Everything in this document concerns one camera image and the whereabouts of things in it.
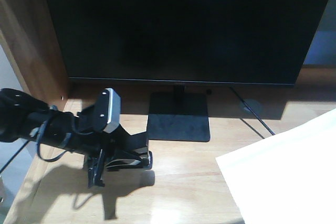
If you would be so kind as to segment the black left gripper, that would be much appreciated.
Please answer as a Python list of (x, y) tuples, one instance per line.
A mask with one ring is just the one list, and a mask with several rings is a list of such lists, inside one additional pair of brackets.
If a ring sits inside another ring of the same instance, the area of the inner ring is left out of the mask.
[(33, 108), (28, 113), (29, 139), (36, 143), (37, 156), (49, 163), (63, 156), (59, 154), (53, 158), (44, 158), (41, 154), (43, 144), (62, 149), (64, 153), (84, 155), (87, 159), (88, 188), (105, 186), (102, 174), (106, 169), (106, 159), (114, 151), (115, 139), (130, 134), (121, 124), (112, 133), (94, 131), (93, 110), (94, 105), (91, 105), (73, 115), (46, 106)]

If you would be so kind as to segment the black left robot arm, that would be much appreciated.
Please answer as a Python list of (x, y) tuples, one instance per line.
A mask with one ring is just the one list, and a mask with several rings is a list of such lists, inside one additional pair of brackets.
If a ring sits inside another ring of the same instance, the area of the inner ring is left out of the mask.
[(1, 142), (19, 138), (78, 153), (86, 158), (88, 186), (103, 187), (104, 170), (151, 169), (145, 132), (131, 135), (120, 124), (121, 98), (103, 89), (96, 102), (73, 115), (15, 89), (1, 89)]

